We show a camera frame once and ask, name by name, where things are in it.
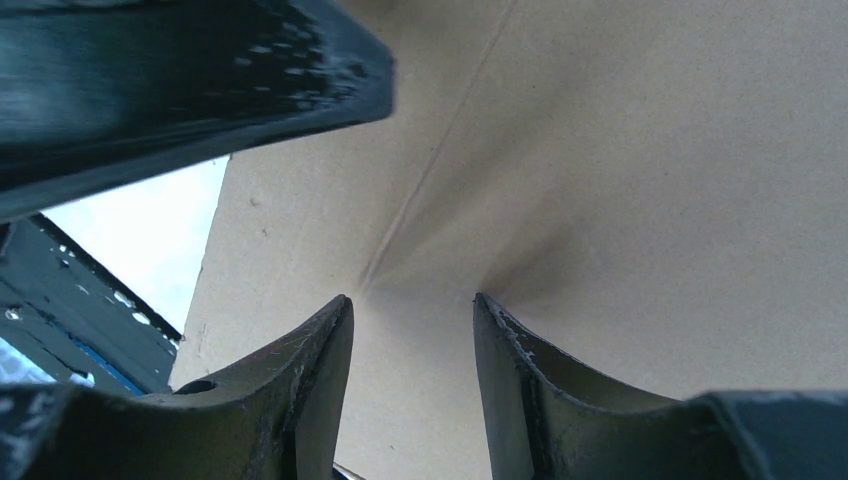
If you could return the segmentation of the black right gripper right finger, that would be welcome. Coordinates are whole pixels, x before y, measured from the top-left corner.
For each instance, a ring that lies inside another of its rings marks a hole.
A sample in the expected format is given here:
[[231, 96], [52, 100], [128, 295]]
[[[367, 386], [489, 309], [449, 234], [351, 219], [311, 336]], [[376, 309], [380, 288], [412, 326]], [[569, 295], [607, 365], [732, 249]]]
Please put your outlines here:
[[711, 391], [675, 400], [611, 378], [490, 296], [473, 307], [496, 479], [843, 479], [843, 391]]

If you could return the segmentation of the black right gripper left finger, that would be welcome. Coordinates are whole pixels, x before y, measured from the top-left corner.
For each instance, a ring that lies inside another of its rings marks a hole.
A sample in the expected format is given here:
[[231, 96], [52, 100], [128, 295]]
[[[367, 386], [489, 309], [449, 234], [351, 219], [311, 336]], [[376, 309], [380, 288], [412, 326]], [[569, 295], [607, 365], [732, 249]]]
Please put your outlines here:
[[338, 296], [290, 333], [171, 393], [1, 389], [5, 479], [336, 479], [354, 330]]

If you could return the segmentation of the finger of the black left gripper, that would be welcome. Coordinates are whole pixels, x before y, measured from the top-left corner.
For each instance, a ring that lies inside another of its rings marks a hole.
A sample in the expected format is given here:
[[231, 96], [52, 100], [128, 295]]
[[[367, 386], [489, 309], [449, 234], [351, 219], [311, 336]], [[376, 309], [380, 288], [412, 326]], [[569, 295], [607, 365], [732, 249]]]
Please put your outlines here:
[[1, 218], [388, 117], [390, 50], [333, 1], [5, 1]]

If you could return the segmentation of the brown cardboard box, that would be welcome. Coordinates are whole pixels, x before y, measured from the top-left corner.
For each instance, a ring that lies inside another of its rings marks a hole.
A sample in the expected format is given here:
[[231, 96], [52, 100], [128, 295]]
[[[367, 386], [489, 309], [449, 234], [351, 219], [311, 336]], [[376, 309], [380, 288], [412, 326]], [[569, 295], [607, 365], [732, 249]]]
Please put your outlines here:
[[631, 385], [847, 385], [843, 1], [349, 1], [381, 122], [236, 154], [173, 386], [354, 303], [336, 458], [490, 475], [472, 304]]

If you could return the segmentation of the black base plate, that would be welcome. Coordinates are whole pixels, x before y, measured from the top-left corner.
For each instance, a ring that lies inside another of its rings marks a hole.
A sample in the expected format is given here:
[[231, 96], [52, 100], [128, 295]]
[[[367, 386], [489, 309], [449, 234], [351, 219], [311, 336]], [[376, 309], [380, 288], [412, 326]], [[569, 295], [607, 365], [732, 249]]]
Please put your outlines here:
[[169, 391], [181, 334], [42, 214], [1, 226], [1, 349], [46, 379]]

